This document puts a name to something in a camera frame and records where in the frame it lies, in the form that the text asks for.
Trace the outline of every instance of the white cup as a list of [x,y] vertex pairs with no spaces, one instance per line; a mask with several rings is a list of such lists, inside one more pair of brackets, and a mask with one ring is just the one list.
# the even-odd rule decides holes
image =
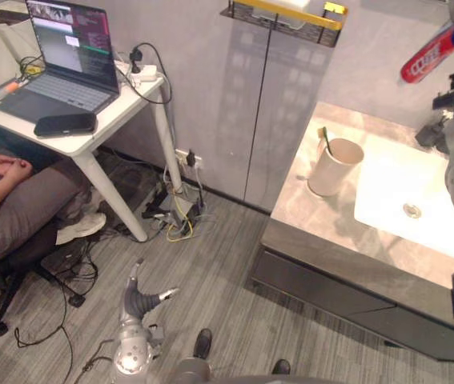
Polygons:
[[317,147],[318,161],[308,178],[308,187],[319,196],[332,196],[339,192],[343,180],[364,160],[364,150],[345,138],[330,141],[331,152],[322,139]]

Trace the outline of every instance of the white sneaker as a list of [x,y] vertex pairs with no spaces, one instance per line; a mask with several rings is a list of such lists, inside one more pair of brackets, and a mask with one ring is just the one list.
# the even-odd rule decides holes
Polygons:
[[56,246],[71,242],[75,238],[90,236],[101,230],[105,224],[105,214],[85,214],[79,222],[58,231]]

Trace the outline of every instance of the gray carpet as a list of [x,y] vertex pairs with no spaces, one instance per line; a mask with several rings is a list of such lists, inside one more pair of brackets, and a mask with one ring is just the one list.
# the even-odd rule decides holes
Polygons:
[[[102,160],[120,191],[136,206],[153,185],[150,171]],[[172,286],[178,296],[151,312],[146,324],[166,330],[162,355],[150,368],[149,383],[168,383],[179,359],[190,356],[203,327],[214,334],[209,361],[216,377],[266,374],[279,358],[294,373],[347,383],[454,383],[454,364],[440,363],[409,350],[388,348],[374,335],[264,287],[247,284],[267,216],[223,198],[207,195],[217,223],[196,228],[198,237],[169,243],[160,234],[146,244],[108,238],[92,257],[100,275],[79,309],[69,307],[66,329],[74,347],[72,383],[101,340],[115,336],[119,300],[135,260],[144,258],[139,285],[147,293]],[[81,289],[86,283],[74,282]],[[59,332],[39,346],[19,349],[13,329],[32,341],[60,322],[61,290],[30,274],[5,320],[10,332],[0,338],[0,383],[60,383],[65,377],[69,347]],[[111,355],[107,345],[103,354]],[[98,362],[81,383],[108,383],[109,363]]]

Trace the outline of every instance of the gray pants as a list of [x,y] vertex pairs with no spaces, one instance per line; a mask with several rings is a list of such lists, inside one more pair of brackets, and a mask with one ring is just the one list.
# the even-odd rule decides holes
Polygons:
[[211,381],[211,368],[201,358],[183,359],[173,373],[171,384],[335,384],[318,378],[269,375],[224,378]]
[[0,259],[54,217],[63,225],[77,222],[89,200],[90,183],[70,159],[28,178],[0,204]]

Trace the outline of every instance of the person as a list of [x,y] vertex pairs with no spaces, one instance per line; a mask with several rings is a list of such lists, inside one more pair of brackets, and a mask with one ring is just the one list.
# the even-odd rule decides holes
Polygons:
[[90,183],[71,160],[32,175],[33,166],[0,154],[0,260],[55,218],[56,245],[100,230],[105,214],[91,202]]
[[285,377],[291,374],[291,364],[283,358],[276,362],[270,376],[253,376],[231,378],[224,380],[211,380],[211,368],[207,363],[207,358],[211,352],[212,331],[203,328],[198,333],[195,347],[193,348],[193,357],[184,358],[173,372],[173,384],[207,384],[215,382],[217,384],[272,384],[272,383],[289,383],[289,384],[335,384],[333,382],[308,380],[306,378],[289,378]]

